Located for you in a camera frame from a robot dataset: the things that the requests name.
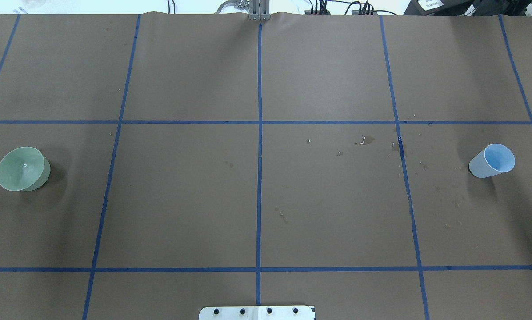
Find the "light blue paper cup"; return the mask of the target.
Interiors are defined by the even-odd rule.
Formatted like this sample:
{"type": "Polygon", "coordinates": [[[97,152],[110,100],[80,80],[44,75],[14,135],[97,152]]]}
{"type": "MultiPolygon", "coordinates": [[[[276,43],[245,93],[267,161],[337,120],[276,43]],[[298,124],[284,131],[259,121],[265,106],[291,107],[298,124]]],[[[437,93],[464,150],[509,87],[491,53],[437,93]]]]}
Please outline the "light blue paper cup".
{"type": "Polygon", "coordinates": [[[510,172],[515,165],[516,159],[510,148],[490,144],[469,162],[468,168],[473,176],[483,179],[510,172]]]}

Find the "mint green ceramic bowl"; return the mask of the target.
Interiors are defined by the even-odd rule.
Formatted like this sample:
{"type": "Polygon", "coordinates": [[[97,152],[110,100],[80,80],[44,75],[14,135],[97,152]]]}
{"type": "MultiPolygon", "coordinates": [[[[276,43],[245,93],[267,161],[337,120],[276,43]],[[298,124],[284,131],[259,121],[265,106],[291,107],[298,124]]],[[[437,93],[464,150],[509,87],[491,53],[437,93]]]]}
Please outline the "mint green ceramic bowl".
{"type": "Polygon", "coordinates": [[[0,162],[0,186],[8,191],[34,191],[50,177],[48,159],[36,148],[16,148],[0,162]]]}

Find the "brown paper table cover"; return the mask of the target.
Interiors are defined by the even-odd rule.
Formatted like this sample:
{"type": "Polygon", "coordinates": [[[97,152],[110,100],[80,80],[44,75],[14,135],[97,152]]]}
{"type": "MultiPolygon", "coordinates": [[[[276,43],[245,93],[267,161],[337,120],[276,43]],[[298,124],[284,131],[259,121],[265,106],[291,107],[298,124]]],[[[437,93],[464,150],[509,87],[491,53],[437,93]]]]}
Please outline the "brown paper table cover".
{"type": "Polygon", "coordinates": [[[0,15],[26,146],[0,320],[532,320],[532,18],[0,15]]]}

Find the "aluminium frame post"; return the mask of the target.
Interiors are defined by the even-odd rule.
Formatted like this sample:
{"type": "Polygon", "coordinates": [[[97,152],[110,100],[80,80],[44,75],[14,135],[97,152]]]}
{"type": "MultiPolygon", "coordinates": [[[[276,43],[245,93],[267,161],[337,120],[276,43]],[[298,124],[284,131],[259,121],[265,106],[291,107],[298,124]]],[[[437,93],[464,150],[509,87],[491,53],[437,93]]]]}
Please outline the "aluminium frame post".
{"type": "Polygon", "coordinates": [[[270,0],[248,0],[249,20],[265,22],[270,20],[270,0]]]}

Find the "white pedestal column with base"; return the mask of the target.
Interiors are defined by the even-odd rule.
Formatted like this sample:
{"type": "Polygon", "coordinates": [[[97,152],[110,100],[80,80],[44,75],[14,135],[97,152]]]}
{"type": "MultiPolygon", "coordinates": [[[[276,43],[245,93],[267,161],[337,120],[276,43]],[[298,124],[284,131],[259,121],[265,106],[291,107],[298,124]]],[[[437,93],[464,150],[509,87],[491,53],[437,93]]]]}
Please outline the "white pedestal column with base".
{"type": "Polygon", "coordinates": [[[314,306],[209,306],[201,309],[199,320],[315,320],[314,306]]]}

